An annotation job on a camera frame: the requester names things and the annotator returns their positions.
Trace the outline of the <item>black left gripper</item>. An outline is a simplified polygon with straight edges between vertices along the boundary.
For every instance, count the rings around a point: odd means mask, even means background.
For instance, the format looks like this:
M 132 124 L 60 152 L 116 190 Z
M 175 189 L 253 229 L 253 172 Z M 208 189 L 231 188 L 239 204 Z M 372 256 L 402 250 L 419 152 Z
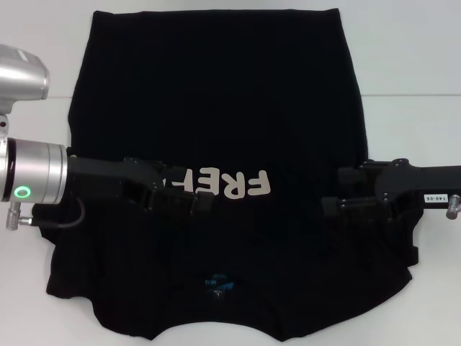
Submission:
M 172 187 L 183 182 L 187 169 L 159 161 L 125 157 L 105 161 L 68 155 L 66 194 L 82 200 L 122 200 L 159 216 L 189 218 L 209 212 L 212 192 L 187 192 Z

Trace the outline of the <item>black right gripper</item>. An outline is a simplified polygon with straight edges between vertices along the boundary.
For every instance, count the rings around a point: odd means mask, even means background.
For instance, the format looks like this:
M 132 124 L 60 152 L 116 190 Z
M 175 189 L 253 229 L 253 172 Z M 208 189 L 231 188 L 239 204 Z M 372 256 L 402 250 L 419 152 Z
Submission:
M 367 160 L 358 167 L 341 167 L 342 185 L 369 185 L 375 181 L 375 197 L 321 198 L 327 219 L 340 221 L 384 221 L 386 209 L 400 213 L 406 208 L 446 211 L 449 220 L 460 214 L 460 167 L 415 167 L 407 159 Z

